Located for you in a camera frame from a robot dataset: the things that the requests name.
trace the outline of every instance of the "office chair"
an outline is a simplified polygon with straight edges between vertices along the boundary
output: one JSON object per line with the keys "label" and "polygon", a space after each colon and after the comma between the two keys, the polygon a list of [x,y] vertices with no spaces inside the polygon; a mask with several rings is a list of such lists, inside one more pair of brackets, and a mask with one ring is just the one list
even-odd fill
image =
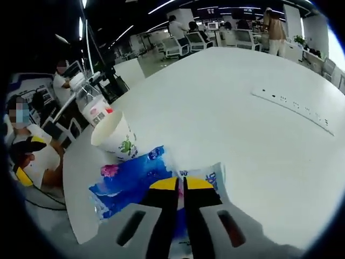
{"label": "office chair", "polygon": [[329,58],[326,58],[322,66],[322,76],[326,78],[328,81],[332,82],[332,74],[334,72],[334,69],[335,63]]}
{"label": "office chair", "polygon": [[262,45],[253,37],[253,33],[249,30],[235,30],[236,47],[261,51]]}
{"label": "office chair", "polygon": [[189,45],[181,46],[175,37],[170,37],[162,40],[165,47],[166,58],[184,57],[189,53]]}
{"label": "office chair", "polygon": [[190,52],[197,52],[213,47],[213,42],[206,42],[199,32],[191,32],[187,34],[186,37],[189,41]]}
{"label": "office chair", "polygon": [[58,140],[61,144],[63,144],[67,138],[70,142],[74,142],[81,133],[81,127],[75,118],[71,119],[70,126],[66,129],[58,122],[54,124],[53,118],[48,117],[42,125],[42,129],[52,136],[53,139]]}

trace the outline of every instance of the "desk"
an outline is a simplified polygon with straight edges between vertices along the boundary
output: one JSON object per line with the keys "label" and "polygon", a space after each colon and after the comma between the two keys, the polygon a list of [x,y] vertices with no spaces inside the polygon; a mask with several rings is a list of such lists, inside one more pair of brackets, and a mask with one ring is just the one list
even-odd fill
{"label": "desk", "polygon": [[[212,47],[139,84],[112,107],[125,113],[143,152],[165,145],[178,169],[223,162],[231,202],[278,244],[307,248],[328,226],[345,186],[345,96],[330,82],[273,55]],[[335,137],[252,96],[260,85],[319,111]],[[91,132],[87,128],[64,158],[67,212],[79,243],[97,234],[88,187],[111,162],[91,146]]]}

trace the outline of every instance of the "person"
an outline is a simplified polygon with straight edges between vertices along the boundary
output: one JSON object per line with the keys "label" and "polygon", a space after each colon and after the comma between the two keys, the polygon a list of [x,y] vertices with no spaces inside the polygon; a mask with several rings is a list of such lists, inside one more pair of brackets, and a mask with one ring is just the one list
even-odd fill
{"label": "person", "polygon": [[[68,67],[68,62],[66,60],[61,60],[57,64],[56,73],[54,75],[53,80],[53,88],[55,91],[55,94],[60,102],[60,106],[63,107],[63,105],[69,100],[71,97],[71,86],[70,86],[70,80],[67,78],[64,78],[62,74],[66,71]],[[66,107],[66,118],[70,121],[72,118],[75,118],[78,123],[80,124],[80,127],[82,129],[86,128],[89,123],[84,118],[84,116],[80,113],[78,109],[78,105],[73,100],[67,107]]]}
{"label": "person", "polygon": [[226,23],[224,23],[224,27],[225,27],[225,29],[226,29],[226,30],[229,30],[229,31],[231,31],[231,30],[232,30],[232,25],[231,25],[231,23],[230,23],[230,22],[226,22]]}
{"label": "person", "polygon": [[230,22],[225,22],[219,31],[221,32],[224,46],[236,46],[236,36],[232,31],[232,25]]}
{"label": "person", "polygon": [[182,23],[176,21],[175,15],[171,15],[169,17],[169,32],[178,40],[181,46],[188,44],[188,40],[184,36],[184,32],[188,32],[188,30],[183,26]]}
{"label": "person", "polygon": [[249,24],[245,19],[241,19],[237,22],[237,28],[240,30],[250,30]]}
{"label": "person", "polygon": [[58,62],[53,80],[53,88],[60,102],[61,107],[68,101],[71,96],[70,81],[64,78],[62,74],[66,71],[68,63],[66,60]]}
{"label": "person", "polygon": [[30,123],[29,106],[20,96],[12,96],[6,107],[15,139],[9,154],[12,162],[25,172],[39,189],[63,191],[64,149],[59,142]]}
{"label": "person", "polygon": [[198,25],[196,24],[196,22],[189,22],[189,32],[199,32],[201,37],[204,39],[205,42],[209,42],[209,39],[206,35],[205,32],[203,31],[199,31]]}
{"label": "person", "polygon": [[264,14],[264,30],[268,30],[268,39],[270,42],[270,51],[272,55],[285,57],[286,35],[282,27],[279,15],[274,13],[271,8],[267,8]]}
{"label": "person", "polygon": [[[49,103],[44,105],[44,98],[40,92],[36,92],[32,96],[31,106],[34,108],[40,117],[39,125],[42,127],[46,122],[48,117],[55,118],[55,116],[59,113],[59,105],[55,100],[51,100]],[[63,125],[65,128],[68,128],[68,121],[64,115],[62,115],[58,122]]]}

